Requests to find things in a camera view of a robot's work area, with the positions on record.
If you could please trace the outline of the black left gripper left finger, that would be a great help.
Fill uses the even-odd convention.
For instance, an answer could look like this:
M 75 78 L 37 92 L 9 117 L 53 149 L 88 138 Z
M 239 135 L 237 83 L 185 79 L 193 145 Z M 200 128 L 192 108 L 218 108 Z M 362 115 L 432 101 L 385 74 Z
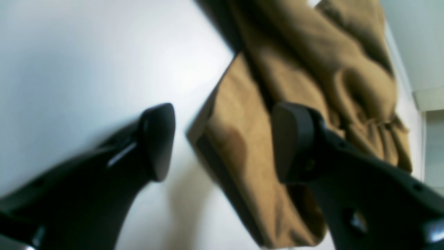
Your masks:
M 146 109 L 95 149 L 1 198 L 1 235 L 35 250 L 113 250 L 138 193 L 168 175 L 176 115 Z

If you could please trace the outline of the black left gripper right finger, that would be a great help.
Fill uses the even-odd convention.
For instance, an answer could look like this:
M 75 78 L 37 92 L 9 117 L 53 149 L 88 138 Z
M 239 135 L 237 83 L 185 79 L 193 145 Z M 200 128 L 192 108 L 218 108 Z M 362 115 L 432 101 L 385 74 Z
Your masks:
M 337 250 L 443 249 L 443 197 L 359 152 L 316 110 L 276 104 L 272 138 L 279 181 L 308 187 Z

